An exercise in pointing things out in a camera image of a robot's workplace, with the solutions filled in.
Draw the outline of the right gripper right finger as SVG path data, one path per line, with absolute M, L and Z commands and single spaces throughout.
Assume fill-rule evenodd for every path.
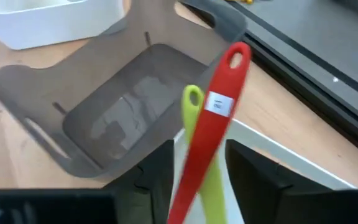
M 358 190 L 333 190 L 229 139 L 229 180 L 246 223 L 358 223 Z

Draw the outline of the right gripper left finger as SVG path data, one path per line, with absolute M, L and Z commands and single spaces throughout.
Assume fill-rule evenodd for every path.
M 167 140 L 100 189 L 0 189 L 0 223 L 166 223 L 173 178 Z

